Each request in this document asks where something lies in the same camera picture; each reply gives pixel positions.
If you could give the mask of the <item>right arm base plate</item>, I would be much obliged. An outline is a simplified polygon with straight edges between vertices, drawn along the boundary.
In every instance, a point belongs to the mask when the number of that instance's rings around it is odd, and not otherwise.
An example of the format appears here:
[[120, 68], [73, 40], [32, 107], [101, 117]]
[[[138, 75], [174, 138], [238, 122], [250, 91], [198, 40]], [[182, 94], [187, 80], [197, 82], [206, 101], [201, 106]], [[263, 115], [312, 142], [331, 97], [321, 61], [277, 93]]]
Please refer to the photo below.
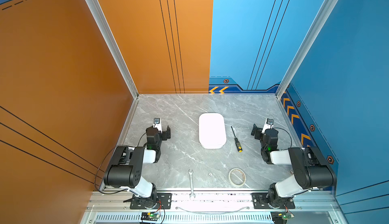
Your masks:
[[252, 193], [252, 202], [255, 209], [295, 209], [292, 198], [281, 198], [277, 194], [270, 196], [268, 193]]

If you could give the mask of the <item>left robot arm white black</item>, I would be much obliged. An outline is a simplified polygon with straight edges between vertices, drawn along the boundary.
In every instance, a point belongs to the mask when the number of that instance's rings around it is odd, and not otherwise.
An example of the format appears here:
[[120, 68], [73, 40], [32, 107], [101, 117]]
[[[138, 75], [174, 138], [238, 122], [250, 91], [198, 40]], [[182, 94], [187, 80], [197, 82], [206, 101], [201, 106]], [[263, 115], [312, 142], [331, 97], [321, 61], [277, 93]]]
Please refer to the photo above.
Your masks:
[[117, 146], [104, 173], [103, 182], [107, 186], [120, 188], [133, 194], [126, 202], [140, 204], [146, 209], [158, 205], [156, 185], [142, 177], [143, 164], [157, 163], [161, 157], [163, 141], [171, 138], [171, 128], [165, 131], [157, 127], [146, 129], [147, 142], [144, 146]]

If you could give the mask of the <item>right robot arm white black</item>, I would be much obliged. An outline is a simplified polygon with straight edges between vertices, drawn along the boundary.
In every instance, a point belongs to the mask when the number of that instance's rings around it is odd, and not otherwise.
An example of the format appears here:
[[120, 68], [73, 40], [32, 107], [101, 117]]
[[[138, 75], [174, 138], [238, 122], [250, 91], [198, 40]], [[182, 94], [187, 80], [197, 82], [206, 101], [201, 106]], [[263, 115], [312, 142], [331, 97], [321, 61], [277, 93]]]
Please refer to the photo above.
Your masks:
[[336, 185], [336, 174], [317, 147], [278, 149], [278, 131], [272, 124], [253, 125], [251, 135], [261, 144], [268, 165], [290, 165], [292, 176], [269, 186], [267, 193], [252, 194], [254, 208], [291, 208], [293, 197], [312, 189]]

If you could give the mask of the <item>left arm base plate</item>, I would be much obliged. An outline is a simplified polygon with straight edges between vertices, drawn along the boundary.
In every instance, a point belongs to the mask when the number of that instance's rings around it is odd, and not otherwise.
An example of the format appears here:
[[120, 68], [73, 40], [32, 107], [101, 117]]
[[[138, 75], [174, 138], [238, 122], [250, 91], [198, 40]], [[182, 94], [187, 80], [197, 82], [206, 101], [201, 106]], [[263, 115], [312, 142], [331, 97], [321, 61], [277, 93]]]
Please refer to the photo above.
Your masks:
[[130, 204], [131, 210], [151, 209], [168, 210], [171, 208], [172, 194], [157, 192], [149, 198], [134, 197]]

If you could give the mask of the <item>black yellow screwdriver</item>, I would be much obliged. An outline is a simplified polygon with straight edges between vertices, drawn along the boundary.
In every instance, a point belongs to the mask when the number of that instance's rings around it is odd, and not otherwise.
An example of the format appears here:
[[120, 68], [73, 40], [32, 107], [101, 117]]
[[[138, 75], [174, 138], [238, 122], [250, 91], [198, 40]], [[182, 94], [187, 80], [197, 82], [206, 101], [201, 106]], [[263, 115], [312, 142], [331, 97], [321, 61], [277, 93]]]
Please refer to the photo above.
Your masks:
[[235, 145], [237, 147], [237, 150], [238, 150], [238, 152], [242, 152], [243, 151], [242, 150], [242, 146], [241, 146], [241, 144], [239, 142], [239, 139], [236, 136], [235, 129], [232, 126], [231, 126], [231, 129], [232, 129], [232, 132], [233, 132], [233, 135], [234, 135], [234, 141], [235, 141]]

